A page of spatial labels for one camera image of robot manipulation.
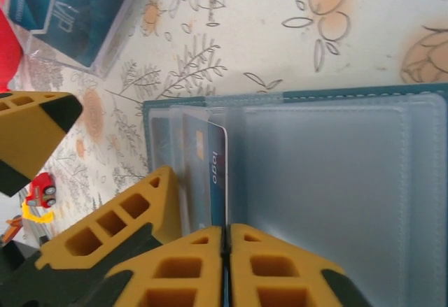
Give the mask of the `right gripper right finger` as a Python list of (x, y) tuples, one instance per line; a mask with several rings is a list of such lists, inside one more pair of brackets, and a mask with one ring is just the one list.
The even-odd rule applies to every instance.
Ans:
[(233, 306), (369, 306), (338, 264), (245, 224), (230, 227)]

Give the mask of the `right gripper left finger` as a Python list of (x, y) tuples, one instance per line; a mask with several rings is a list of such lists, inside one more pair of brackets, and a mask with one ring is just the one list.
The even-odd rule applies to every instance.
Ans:
[(115, 265), (84, 306), (220, 306), (221, 234), (208, 227)]

